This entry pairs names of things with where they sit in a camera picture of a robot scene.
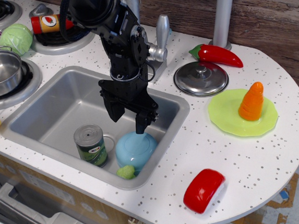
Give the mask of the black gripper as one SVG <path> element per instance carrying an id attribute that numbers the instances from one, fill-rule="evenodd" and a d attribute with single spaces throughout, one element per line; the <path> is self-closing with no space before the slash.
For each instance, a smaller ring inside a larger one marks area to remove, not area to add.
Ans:
<path id="1" fill-rule="evenodd" d="M 110 118 L 117 122 L 128 109 L 136 113 L 136 134 L 143 134 L 145 129 L 158 119 L 158 104 L 147 92 L 147 82 L 138 78 L 131 81 L 101 79 L 101 87 L 105 108 Z"/>

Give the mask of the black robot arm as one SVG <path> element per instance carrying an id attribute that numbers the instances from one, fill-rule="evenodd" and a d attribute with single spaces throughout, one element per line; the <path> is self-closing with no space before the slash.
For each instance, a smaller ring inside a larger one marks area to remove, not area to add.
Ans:
<path id="1" fill-rule="evenodd" d="M 136 133 L 143 134 L 158 118 L 159 106 L 147 92 L 150 46 L 137 17 L 121 0 L 62 2 L 72 22 L 101 38 L 111 79 L 101 79 L 98 84 L 110 118 L 117 122 L 130 110 L 136 114 Z"/>

